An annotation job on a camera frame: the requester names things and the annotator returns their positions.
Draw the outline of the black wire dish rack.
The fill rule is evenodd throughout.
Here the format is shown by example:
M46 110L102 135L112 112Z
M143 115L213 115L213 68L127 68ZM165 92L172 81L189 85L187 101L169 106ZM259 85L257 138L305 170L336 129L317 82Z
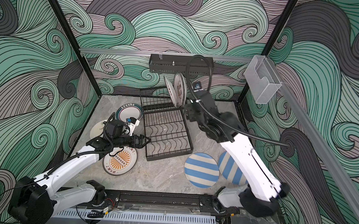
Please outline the black wire dish rack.
M139 93L145 135L151 140L145 147L146 160L156 161L193 153L184 109L173 104L167 88L146 88Z

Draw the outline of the blue striped plate large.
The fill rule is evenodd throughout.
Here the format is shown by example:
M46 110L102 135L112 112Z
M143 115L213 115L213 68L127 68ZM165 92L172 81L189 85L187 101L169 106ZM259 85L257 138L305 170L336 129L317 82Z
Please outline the blue striped plate large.
M217 162L206 153L190 155L184 164L186 178L198 188L210 188L219 180Z

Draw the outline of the white plate green flower outline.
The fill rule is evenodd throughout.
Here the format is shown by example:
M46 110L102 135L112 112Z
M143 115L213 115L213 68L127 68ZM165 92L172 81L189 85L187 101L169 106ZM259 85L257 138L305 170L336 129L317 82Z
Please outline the white plate green flower outline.
M184 78L184 99L183 99L183 105L185 105L186 101L187 101L187 93L188 93L188 84L187 84L187 80L185 77Z

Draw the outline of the white plate red characters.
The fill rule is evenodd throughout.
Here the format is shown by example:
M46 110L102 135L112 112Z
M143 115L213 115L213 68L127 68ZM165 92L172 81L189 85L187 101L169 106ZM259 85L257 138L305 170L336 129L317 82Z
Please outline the white plate red characters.
M177 73L174 76L174 90L177 98L177 107L182 107L185 104L186 99L186 86L184 76L181 73Z

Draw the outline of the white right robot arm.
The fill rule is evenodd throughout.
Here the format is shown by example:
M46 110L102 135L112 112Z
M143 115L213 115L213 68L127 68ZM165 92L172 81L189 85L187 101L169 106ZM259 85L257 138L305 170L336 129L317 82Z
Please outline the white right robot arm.
M220 144L231 155L247 184L237 189L223 188L215 194L216 207L242 208L252 216L270 217L279 210L279 199L285 198L290 186L280 182L269 171L250 142L266 142L286 147L285 143L261 138L244 131L243 124L231 112L219 112L209 89L203 89L200 82L191 83L190 67L193 62L202 62L212 76L212 66L208 58L194 55L185 66L186 83L191 94L191 102L186 104L186 118L196 122L206 136Z

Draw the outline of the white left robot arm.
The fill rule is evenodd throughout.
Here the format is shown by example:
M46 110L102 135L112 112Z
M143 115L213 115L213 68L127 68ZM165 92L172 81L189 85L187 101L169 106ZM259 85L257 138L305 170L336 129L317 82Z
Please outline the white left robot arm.
M102 135L89 140L80 151L58 163L50 170L33 178L23 177L15 185L0 194L0 203L8 197L8 214L14 224L45 224L55 214L72 206L93 199L101 204L104 199L103 186L94 180L85 185L57 191L70 179L105 156L114 157L125 147L144 148L150 138L135 135L133 132L139 120L131 117L125 122L109 117L105 122Z

